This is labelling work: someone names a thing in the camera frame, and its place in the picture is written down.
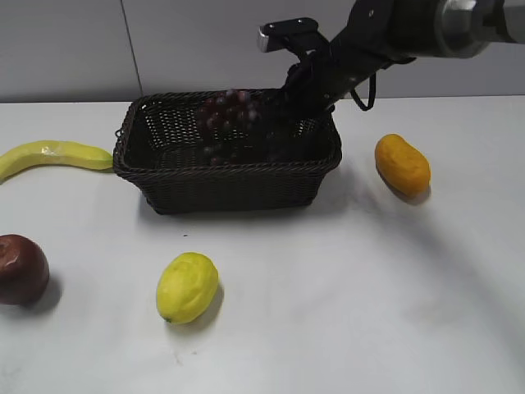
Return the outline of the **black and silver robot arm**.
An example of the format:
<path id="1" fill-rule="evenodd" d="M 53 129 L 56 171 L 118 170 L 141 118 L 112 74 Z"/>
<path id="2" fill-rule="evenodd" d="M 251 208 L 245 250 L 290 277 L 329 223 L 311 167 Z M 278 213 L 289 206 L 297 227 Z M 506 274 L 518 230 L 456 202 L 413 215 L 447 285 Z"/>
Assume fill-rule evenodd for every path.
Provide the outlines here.
<path id="1" fill-rule="evenodd" d="M 272 22 L 260 30 L 265 49 L 295 54 L 270 102 L 281 117 L 303 119 L 350 95 L 363 111 L 377 93 L 377 72 L 418 57 L 471 58 L 489 43 L 524 42 L 522 1 L 357 1 L 332 40 L 315 20 Z"/>

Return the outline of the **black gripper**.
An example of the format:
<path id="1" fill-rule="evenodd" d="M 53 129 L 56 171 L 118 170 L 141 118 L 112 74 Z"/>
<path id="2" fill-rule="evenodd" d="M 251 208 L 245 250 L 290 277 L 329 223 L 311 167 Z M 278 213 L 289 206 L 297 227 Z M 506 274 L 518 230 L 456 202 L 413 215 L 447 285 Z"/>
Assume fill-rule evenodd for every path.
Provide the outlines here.
<path id="1" fill-rule="evenodd" d="M 375 103 L 376 73 L 393 63 L 367 42 L 363 30 L 348 25 L 290 73 L 276 96 L 276 112 L 294 119 L 318 117 L 346 94 L 368 111 Z"/>

